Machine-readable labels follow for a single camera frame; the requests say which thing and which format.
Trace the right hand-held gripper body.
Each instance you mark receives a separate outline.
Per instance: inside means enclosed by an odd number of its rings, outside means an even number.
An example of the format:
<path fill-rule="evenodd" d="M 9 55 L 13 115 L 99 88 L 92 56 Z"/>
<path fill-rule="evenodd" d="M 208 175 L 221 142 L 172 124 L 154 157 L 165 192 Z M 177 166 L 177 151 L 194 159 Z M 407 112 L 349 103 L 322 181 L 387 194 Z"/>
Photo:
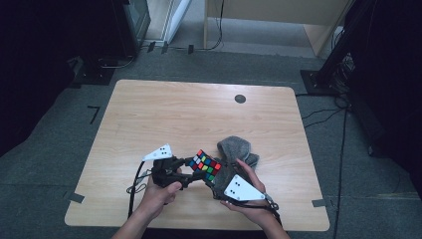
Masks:
<path fill-rule="evenodd" d="M 278 210 L 279 205 L 266 193 L 259 191 L 242 176 L 235 174 L 229 183 L 219 191 L 221 200 L 246 203 L 248 201 L 266 200 L 271 209 Z"/>

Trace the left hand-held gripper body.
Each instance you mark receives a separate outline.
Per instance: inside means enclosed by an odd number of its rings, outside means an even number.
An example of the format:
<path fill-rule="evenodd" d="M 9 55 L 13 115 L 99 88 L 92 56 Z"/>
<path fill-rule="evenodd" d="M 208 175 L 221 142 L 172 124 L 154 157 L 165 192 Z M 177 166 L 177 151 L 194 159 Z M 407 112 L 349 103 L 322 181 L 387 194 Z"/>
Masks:
<path fill-rule="evenodd" d="M 168 143 L 144 156 L 142 161 L 153 163 L 151 168 L 152 180 L 160 187 L 167 187 L 173 182 L 183 184 L 186 180 L 186 176 L 178 172 L 185 160 L 174 156 Z"/>

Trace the multicoloured puzzle cube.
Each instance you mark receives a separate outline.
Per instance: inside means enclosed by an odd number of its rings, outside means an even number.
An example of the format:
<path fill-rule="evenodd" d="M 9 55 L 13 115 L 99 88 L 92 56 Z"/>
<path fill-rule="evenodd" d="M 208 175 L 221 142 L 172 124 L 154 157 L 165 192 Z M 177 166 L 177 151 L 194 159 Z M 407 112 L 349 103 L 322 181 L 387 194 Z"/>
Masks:
<path fill-rule="evenodd" d="M 208 155 L 202 149 L 199 149 L 197 153 L 188 160 L 187 165 L 194 172 L 204 171 L 205 179 L 208 181 L 213 181 L 222 167 L 221 163 Z"/>

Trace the grey cloth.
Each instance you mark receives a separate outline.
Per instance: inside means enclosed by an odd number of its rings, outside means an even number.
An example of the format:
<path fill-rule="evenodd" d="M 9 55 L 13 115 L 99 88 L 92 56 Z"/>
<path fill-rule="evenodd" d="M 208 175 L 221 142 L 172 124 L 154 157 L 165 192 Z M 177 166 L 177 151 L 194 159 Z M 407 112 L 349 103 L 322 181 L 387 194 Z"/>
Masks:
<path fill-rule="evenodd" d="M 255 169 L 260 156 L 251 152 L 251 144 L 247 140 L 235 135 L 219 141 L 217 148 L 221 157 L 216 158 L 216 161 L 221 164 L 221 168 L 213 179 L 212 191 L 214 199 L 223 200 L 226 197 L 224 190 L 236 174 L 251 183 L 250 177 L 237 160 L 240 159 Z"/>

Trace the person's right hand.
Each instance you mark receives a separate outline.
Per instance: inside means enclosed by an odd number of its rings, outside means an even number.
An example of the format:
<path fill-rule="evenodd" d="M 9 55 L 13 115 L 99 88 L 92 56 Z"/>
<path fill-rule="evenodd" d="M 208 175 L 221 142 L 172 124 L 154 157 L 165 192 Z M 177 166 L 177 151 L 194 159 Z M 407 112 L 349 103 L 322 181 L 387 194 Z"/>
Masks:
<path fill-rule="evenodd" d="M 252 181 L 252 184 L 261 192 L 265 193 L 265 185 L 260 181 L 255 171 L 244 161 L 238 159 L 237 162 L 248 174 L 249 178 Z M 262 225 L 265 223 L 275 223 L 278 222 L 276 217 L 268 210 L 265 209 L 256 209 L 256 208 L 245 208 L 238 207 L 229 203 L 228 201 L 221 201 L 221 204 L 226 206 L 228 209 L 236 212 L 240 212 L 245 215 L 249 220 L 256 223 L 262 228 Z"/>

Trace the person's left hand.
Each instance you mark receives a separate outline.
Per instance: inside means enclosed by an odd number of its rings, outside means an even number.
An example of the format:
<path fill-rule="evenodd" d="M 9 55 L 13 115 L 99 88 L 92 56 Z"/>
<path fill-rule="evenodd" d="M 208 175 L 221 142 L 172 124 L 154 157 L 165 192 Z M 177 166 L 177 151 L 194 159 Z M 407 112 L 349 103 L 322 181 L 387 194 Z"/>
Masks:
<path fill-rule="evenodd" d="M 160 187 L 149 181 L 144 191 L 143 197 L 135 210 L 135 215 L 143 221 L 151 221 L 156 218 L 166 204 L 172 203 L 176 193 L 182 187 L 176 181 L 166 187 Z"/>

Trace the black tape corner mark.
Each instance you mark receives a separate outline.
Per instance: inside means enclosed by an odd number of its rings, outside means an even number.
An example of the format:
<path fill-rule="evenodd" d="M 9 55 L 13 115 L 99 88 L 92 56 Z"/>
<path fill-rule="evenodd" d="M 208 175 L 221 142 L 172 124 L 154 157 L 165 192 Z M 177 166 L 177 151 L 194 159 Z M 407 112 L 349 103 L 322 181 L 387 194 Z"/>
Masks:
<path fill-rule="evenodd" d="M 95 122 L 97 116 L 98 116 L 98 113 L 99 113 L 101 107 L 99 107 L 99 106 L 87 106 L 87 108 L 95 111 L 91 120 L 90 120 L 90 124 L 93 124 Z"/>

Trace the dark monitor cabinet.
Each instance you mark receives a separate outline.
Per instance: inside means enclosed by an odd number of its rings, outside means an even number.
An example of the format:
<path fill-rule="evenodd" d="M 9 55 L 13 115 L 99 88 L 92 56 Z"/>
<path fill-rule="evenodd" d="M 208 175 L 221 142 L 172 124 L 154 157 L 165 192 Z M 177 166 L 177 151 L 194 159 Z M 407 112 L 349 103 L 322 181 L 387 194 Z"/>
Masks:
<path fill-rule="evenodd" d="M 111 0 L 117 29 L 126 57 L 139 52 L 150 24 L 146 0 Z"/>

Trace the white panel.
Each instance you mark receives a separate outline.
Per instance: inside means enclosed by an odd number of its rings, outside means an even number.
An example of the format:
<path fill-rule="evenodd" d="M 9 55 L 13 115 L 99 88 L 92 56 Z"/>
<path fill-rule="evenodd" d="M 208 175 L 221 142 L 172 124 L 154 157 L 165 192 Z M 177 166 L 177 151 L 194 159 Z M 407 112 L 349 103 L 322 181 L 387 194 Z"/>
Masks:
<path fill-rule="evenodd" d="M 171 43 L 192 0 L 147 0 L 150 24 L 145 40 Z"/>

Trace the dark curtain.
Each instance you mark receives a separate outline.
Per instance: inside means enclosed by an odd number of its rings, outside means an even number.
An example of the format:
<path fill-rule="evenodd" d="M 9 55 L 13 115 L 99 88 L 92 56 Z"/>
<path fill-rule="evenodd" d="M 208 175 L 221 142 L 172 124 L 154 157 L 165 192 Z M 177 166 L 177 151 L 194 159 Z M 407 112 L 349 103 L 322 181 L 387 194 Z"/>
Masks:
<path fill-rule="evenodd" d="M 32 133 L 75 73 L 97 0 L 0 0 L 0 157 Z"/>
<path fill-rule="evenodd" d="M 355 0 L 347 23 L 365 2 L 350 44 L 350 87 L 379 123 L 371 143 L 408 171 L 422 196 L 422 0 Z"/>

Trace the black metal stand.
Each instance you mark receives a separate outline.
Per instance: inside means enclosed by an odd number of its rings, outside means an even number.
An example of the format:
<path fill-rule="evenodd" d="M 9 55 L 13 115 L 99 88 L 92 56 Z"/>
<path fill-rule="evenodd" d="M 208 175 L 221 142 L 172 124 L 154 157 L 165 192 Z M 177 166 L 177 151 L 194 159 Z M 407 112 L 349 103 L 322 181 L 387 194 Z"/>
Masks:
<path fill-rule="evenodd" d="M 336 96 L 341 94 L 335 86 L 334 73 L 350 50 L 352 39 L 357 36 L 358 28 L 365 22 L 365 14 L 378 0 L 357 0 L 352 4 L 352 14 L 348 25 L 332 52 L 318 71 L 301 70 L 301 77 L 309 96 Z"/>

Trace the light wooden desk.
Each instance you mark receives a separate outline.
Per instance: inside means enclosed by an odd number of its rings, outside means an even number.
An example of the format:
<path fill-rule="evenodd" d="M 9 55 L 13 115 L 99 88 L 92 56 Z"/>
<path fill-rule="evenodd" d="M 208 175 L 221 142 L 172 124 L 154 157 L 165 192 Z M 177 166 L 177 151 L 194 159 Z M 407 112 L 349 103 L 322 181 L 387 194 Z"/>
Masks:
<path fill-rule="evenodd" d="M 205 0 L 204 45 L 208 19 L 267 21 L 302 24 L 316 56 L 320 56 L 354 0 Z"/>

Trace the black stand base plate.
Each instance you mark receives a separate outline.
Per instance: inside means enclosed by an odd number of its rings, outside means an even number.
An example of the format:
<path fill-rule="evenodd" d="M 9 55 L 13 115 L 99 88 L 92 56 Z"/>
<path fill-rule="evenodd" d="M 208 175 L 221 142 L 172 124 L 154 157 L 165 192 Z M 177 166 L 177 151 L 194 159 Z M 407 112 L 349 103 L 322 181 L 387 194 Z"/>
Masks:
<path fill-rule="evenodd" d="M 82 65 L 73 80 L 74 85 L 109 85 L 114 68 L 104 67 L 97 59 L 91 57 L 81 57 L 81 60 Z"/>

